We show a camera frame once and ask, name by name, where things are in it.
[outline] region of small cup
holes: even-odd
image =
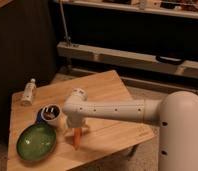
[[[49,104],[45,106],[41,111],[41,118],[49,125],[58,127],[61,120],[61,113],[59,106],[55,104]]]

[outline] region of small bottle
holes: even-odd
[[[35,93],[36,93],[36,80],[32,78],[30,82],[28,82],[25,86],[25,90],[21,98],[21,105],[22,106],[32,105]]]

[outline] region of wooden table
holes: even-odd
[[[45,160],[33,164],[21,161],[16,152],[16,142],[21,132],[33,124],[38,110],[50,103],[63,105],[73,88],[82,88],[93,101],[118,101],[132,99],[115,71],[108,71],[82,78],[37,88],[32,106],[20,106],[22,92],[13,94],[8,149],[8,171],[59,171],[69,170],[93,160],[126,149],[154,137],[149,126],[103,119],[87,122],[91,131],[82,136],[80,148],[71,145],[72,136],[65,137],[57,129],[57,144]]]

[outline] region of wall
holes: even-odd
[[[11,94],[35,77],[48,84],[57,70],[48,0],[14,0],[0,8],[0,138],[7,141]]]

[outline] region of bottle cap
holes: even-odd
[[[35,79],[35,78],[31,78],[31,79],[30,79],[30,82],[31,82],[31,83],[35,83],[35,82],[36,82],[36,79]]]

